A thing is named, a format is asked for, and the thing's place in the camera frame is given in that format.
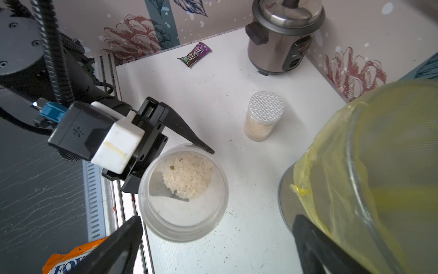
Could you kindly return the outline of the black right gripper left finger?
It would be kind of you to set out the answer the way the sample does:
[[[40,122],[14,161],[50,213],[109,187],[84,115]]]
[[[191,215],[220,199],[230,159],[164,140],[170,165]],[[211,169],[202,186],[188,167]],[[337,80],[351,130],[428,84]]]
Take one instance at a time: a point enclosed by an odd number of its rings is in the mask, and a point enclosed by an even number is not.
[[[88,254],[71,274],[131,274],[139,251],[143,226],[133,216]]]

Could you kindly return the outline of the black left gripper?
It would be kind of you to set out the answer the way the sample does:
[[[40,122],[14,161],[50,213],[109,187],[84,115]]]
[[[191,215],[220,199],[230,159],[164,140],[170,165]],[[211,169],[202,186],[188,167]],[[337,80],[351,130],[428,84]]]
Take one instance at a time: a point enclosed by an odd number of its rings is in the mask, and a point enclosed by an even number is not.
[[[104,169],[102,176],[108,180],[122,180],[122,191],[137,194],[141,178],[148,166],[160,155],[168,138],[162,134],[164,129],[160,117],[167,110],[164,125],[176,134],[190,141],[193,145],[202,148],[210,154],[214,150],[204,143],[188,126],[183,118],[169,106],[164,106],[157,100],[148,97],[134,116],[133,124],[144,130],[145,133],[135,149],[131,159],[121,174]]]

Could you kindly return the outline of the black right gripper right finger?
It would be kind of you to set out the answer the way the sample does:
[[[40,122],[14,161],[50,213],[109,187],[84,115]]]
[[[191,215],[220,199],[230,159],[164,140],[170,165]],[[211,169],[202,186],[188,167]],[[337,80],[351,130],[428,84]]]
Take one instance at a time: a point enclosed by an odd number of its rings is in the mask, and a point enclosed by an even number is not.
[[[297,215],[292,233],[305,274],[368,274],[307,217]]]

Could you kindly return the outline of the small clear jar with rice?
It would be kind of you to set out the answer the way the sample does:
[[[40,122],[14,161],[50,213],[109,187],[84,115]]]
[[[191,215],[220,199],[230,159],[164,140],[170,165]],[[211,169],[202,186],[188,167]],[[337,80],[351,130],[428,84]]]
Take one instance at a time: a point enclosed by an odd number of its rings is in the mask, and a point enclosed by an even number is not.
[[[189,144],[160,155],[138,190],[147,229],[176,243],[198,240],[219,224],[229,199],[228,180],[214,156]]]

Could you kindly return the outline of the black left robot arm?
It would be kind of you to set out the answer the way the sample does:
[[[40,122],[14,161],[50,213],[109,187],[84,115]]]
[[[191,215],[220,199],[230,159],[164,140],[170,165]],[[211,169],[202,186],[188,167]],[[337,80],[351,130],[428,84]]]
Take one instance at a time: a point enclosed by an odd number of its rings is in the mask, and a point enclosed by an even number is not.
[[[38,114],[33,124],[7,111],[1,117],[45,135],[67,161],[88,161],[109,180],[123,180],[135,194],[148,166],[160,155],[169,128],[208,153],[182,117],[165,103],[147,98],[139,110],[102,90],[87,72],[84,48],[58,29],[51,1],[27,9],[6,1],[1,10],[1,86],[28,100]]]

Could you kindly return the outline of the silver rice cooker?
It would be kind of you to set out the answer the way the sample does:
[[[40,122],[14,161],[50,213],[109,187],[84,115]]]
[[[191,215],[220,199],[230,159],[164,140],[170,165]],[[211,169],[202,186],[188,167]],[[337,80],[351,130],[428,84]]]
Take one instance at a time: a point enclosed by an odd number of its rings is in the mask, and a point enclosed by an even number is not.
[[[253,22],[245,26],[248,57],[265,76],[297,68],[326,15],[321,1],[299,0],[254,1],[252,12]]]

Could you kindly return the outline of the Fox's fruits candy bag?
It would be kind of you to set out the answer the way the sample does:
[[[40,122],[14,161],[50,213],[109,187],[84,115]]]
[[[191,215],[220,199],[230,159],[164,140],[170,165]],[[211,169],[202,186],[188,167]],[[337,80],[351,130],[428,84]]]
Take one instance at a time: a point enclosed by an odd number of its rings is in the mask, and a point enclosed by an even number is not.
[[[43,274],[66,274],[78,265],[88,254],[104,242],[104,237],[87,244],[80,245],[68,254],[52,254],[42,268]]]

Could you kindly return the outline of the purple M&M's candy packet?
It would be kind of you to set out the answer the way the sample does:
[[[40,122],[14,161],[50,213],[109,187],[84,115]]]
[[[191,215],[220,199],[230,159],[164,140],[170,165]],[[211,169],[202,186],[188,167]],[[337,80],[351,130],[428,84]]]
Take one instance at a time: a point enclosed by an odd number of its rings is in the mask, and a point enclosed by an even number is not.
[[[190,53],[178,58],[178,60],[181,60],[187,67],[191,67],[211,51],[212,50],[205,43],[199,42]]]

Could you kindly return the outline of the mesh bin with yellow bag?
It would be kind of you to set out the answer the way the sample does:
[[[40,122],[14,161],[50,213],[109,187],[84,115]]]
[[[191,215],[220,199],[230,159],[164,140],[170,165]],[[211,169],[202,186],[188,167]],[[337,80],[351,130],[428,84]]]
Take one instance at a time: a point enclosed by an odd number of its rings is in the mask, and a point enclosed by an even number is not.
[[[291,233],[307,217],[371,274],[437,273],[437,81],[345,105],[284,173],[278,201]]]

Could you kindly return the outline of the clear jar with sealed top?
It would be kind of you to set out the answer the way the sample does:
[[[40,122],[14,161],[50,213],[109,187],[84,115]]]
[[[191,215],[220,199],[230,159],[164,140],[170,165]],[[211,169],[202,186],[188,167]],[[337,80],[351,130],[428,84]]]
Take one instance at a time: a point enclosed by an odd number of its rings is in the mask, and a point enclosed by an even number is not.
[[[249,101],[244,132],[255,141],[265,140],[284,113],[281,98],[271,91],[259,91],[252,95]]]

